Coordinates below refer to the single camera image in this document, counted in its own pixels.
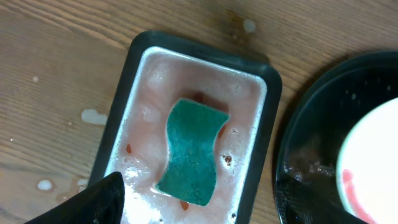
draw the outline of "sponge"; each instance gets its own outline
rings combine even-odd
[[[179,99],[166,125],[169,164],[156,188],[184,202],[207,205],[216,186],[216,136],[227,120],[222,111]]]

